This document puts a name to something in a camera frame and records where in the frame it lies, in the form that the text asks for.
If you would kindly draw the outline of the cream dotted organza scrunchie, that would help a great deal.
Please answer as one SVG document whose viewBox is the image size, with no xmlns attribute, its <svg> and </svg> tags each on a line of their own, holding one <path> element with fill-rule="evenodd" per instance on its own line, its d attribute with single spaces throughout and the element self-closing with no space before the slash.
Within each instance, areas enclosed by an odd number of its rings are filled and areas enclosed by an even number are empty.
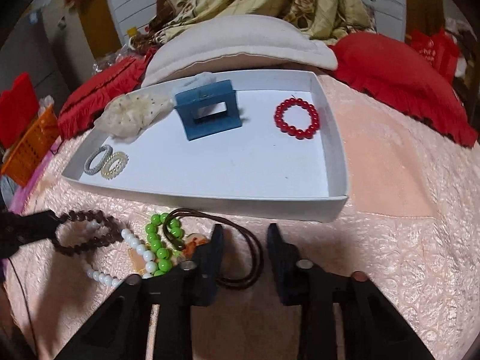
<svg viewBox="0 0 480 360">
<path fill-rule="evenodd" d="M 166 95 L 123 94 L 107 104 L 94 126 L 111 137 L 134 138 L 172 109 Z"/>
</svg>

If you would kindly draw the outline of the blue rectangular hair claw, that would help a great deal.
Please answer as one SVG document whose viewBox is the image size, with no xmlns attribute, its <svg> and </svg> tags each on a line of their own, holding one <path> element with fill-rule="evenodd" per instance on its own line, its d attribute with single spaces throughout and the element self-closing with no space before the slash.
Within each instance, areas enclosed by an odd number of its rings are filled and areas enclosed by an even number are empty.
<svg viewBox="0 0 480 360">
<path fill-rule="evenodd" d="M 189 141 L 242 126 L 237 94 L 230 80 L 183 90 L 175 95 L 175 101 Z"/>
</svg>

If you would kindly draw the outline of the pale blue fluffy scrunchie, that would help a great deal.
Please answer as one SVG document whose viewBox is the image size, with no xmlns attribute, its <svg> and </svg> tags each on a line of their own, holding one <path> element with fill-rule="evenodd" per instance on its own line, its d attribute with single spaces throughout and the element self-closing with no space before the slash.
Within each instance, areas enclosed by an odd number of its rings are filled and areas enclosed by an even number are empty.
<svg viewBox="0 0 480 360">
<path fill-rule="evenodd" d="M 172 92 L 174 95 L 196 89 L 201 86 L 206 86 L 216 83 L 216 76 L 212 72 L 202 72 L 193 77 L 190 77 L 184 84 L 176 87 Z"/>
</svg>

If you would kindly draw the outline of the orange plastic basket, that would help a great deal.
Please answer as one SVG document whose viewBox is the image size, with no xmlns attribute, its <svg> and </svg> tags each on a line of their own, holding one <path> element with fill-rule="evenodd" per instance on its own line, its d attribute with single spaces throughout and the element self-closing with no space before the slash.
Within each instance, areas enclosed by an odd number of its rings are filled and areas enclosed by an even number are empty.
<svg viewBox="0 0 480 360">
<path fill-rule="evenodd" d="M 49 105 L 13 147 L 1 165 L 1 175 L 25 187 L 59 136 L 54 105 Z"/>
</svg>

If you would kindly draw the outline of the white shallow cardboard tray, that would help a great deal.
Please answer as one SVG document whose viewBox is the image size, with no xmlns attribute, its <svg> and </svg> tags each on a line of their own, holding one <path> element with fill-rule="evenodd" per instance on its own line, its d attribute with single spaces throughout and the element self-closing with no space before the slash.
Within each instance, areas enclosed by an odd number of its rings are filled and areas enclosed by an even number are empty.
<svg viewBox="0 0 480 360">
<path fill-rule="evenodd" d="M 189 141 L 176 112 L 135 141 L 93 129 L 63 171 L 96 194 L 162 206 L 273 219 L 333 221 L 349 195 L 343 141 L 313 72 L 220 72 L 238 98 L 242 126 Z M 315 106 L 320 130 L 298 140 L 273 115 L 290 97 Z"/>
</svg>

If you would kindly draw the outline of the red box in basket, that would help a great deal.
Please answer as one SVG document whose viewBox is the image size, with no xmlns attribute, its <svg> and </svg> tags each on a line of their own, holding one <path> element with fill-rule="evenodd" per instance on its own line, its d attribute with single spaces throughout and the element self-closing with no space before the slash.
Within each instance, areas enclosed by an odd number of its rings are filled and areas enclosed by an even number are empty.
<svg viewBox="0 0 480 360">
<path fill-rule="evenodd" d="M 38 97 L 29 74 L 20 74 L 11 89 L 1 93 L 0 106 L 1 146 L 8 149 L 20 139 L 39 111 Z"/>
</svg>

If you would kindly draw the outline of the pink textured bedspread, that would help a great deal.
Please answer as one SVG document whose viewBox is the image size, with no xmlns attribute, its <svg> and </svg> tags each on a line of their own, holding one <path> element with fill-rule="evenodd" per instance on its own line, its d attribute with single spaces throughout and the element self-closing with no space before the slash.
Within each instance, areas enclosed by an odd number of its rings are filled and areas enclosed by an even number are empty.
<svg viewBox="0 0 480 360">
<path fill-rule="evenodd" d="M 333 77 L 318 79 L 334 111 L 348 160 L 351 194 L 331 223 L 279 221 L 286 241 L 327 272 L 365 272 L 436 359 L 462 359 L 479 333 L 479 145 L 461 148 L 429 127 Z M 49 161 L 23 212 L 100 209 L 145 238 L 152 205 L 74 189 L 60 173 L 88 133 Z M 111 294 L 79 258 L 49 241 L 5 262 L 10 313 L 40 359 L 53 359 Z M 295 359 L 299 308 L 281 305 L 269 261 L 250 289 L 219 289 L 193 308 L 194 359 Z"/>
</svg>

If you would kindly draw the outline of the red ruffled cushion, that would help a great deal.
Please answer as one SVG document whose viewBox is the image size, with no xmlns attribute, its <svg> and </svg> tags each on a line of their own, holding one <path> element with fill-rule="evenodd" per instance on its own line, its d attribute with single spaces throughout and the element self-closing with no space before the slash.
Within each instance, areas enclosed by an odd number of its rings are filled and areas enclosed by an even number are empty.
<svg viewBox="0 0 480 360">
<path fill-rule="evenodd" d="M 91 129 L 111 100 L 138 89 L 156 51 L 151 48 L 144 56 L 126 56 L 77 88 L 58 115 L 62 139 L 70 140 Z"/>
</svg>

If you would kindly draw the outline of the grey refrigerator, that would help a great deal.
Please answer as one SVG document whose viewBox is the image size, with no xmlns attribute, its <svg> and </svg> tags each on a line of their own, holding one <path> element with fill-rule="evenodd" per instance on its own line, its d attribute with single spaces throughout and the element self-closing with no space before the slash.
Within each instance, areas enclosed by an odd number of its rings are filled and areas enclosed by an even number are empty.
<svg viewBox="0 0 480 360">
<path fill-rule="evenodd" d="M 55 113 L 60 113 L 70 91 L 50 47 L 40 10 L 19 19 L 1 48 L 1 90 L 10 89 L 26 72 L 39 98 L 52 96 Z"/>
</svg>

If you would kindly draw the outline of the crumpled clear plastic bag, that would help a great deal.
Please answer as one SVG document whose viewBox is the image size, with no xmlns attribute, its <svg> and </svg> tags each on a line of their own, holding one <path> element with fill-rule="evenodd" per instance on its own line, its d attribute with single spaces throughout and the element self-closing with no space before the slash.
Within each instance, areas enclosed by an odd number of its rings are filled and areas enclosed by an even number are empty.
<svg viewBox="0 0 480 360">
<path fill-rule="evenodd" d="M 110 53 L 100 58 L 96 58 L 93 67 L 92 67 L 92 75 L 96 75 L 107 68 L 115 65 L 116 63 L 120 62 L 122 59 L 128 57 L 130 55 L 130 49 L 127 45 L 123 45 L 120 49 L 116 52 Z"/>
</svg>

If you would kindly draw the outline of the red pillow at right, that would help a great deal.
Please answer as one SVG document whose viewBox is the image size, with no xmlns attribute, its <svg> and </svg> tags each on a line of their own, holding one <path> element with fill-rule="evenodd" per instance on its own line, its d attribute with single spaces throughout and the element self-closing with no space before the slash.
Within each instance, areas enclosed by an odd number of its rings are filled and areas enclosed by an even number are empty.
<svg viewBox="0 0 480 360">
<path fill-rule="evenodd" d="M 332 45 L 332 77 L 429 126 L 459 146 L 479 134 L 452 85 L 410 46 L 377 33 L 352 33 Z"/>
</svg>

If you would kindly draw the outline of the white pillow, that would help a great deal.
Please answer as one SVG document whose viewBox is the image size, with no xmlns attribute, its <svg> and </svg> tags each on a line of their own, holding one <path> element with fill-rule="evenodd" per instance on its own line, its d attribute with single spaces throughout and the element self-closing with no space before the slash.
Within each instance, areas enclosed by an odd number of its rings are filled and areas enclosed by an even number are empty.
<svg viewBox="0 0 480 360">
<path fill-rule="evenodd" d="M 239 15 L 194 25 L 154 54 L 142 87 L 193 76 L 298 63 L 334 71 L 338 61 L 323 41 L 271 16 Z"/>
</svg>

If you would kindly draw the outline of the red shopping bag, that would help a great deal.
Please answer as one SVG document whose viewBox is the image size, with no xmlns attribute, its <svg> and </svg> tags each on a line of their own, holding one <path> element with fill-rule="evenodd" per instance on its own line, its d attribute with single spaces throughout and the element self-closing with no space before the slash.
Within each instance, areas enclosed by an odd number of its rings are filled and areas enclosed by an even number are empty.
<svg viewBox="0 0 480 360">
<path fill-rule="evenodd" d="M 449 84 L 453 83 L 461 50 L 444 27 L 430 36 L 413 30 L 408 44 Z"/>
</svg>

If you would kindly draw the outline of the floral beige quilt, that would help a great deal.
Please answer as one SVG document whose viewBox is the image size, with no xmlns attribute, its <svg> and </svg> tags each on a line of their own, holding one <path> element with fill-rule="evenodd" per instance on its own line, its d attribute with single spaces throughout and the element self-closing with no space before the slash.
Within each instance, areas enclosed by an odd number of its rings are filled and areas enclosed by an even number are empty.
<svg viewBox="0 0 480 360">
<path fill-rule="evenodd" d="M 284 20 L 328 45 L 350 33 L 374 30 L 373 15 L 362 0 L 156 0 L 155 17 L 128 45 L 145 55 L 195 24 L 246 14 Z"/>
</svg>

